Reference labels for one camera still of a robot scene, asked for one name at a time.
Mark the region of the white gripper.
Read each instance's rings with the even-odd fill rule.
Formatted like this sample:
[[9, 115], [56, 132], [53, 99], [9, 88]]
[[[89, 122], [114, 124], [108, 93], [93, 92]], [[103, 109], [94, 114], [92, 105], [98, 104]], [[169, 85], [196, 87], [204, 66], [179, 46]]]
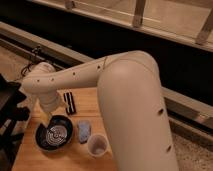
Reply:
[[57, 91], [39, 94], [38, 99], [40, 107], [44, 111], [41, 114], [41, 123], [47, 128], [52, 119], [51, 112], [55, 111], [58, 107], [65, 107], [66, 104]]

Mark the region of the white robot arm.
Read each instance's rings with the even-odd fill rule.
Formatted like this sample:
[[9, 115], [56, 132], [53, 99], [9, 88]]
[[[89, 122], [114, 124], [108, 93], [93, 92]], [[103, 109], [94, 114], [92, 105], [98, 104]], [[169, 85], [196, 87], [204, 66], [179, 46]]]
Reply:
[[118, 53], [61, 71], [41, 62], [22, 85], [47, 114], [59, 107], [60, 89], [95, 87], [118, 171], [179, 171], [159, 68], [150, 54]]

